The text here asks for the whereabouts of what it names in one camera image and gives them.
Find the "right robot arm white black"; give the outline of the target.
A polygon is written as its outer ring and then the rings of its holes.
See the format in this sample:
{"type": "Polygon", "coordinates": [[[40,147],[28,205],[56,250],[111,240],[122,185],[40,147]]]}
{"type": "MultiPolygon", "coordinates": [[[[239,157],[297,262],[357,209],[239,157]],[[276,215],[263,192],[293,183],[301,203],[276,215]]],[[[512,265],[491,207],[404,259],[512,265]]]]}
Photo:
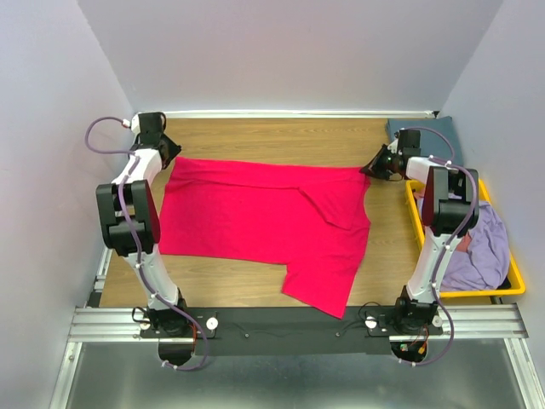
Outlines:
{"type": "Polygon", "coordinates": [[[421,220],[425,240],[416,269],[396,300],[390,324],[412,333],[433,323],[446,269],[463,236],[479,219],[479,173],[450,160],[408,155],[384,145],[361,172],[380,180],[399,175],[425,185],[421,220]]]}

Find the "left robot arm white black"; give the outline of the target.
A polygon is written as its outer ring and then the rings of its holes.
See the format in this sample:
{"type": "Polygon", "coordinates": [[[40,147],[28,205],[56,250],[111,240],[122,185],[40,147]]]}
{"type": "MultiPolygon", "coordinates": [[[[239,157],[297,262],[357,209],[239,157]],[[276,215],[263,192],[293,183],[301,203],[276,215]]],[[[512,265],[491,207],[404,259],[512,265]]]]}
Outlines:
{"type": "Polygon", "coordinates": [[[128,162],[119,176],[95,190],[105,245],[131,266],[146,294],[141,323],[168,337],[185,336],[190,324],[158,248],[161,230],[150,185],[180,152],[162,130],[142,130],[125,152],[128,162]]]}

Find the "red t shirt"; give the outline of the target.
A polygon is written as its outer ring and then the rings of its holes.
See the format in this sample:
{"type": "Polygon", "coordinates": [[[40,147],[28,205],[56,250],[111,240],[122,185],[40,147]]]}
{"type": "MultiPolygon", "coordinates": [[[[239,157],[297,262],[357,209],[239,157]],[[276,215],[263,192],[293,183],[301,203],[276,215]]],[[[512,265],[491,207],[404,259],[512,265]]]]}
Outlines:
{"type": "Polygon", "coordinates": [[[340,319],[368,243],[369,186],[355,167],[178,158],[159,249],[283,265],[285,295],[340,319]]]}

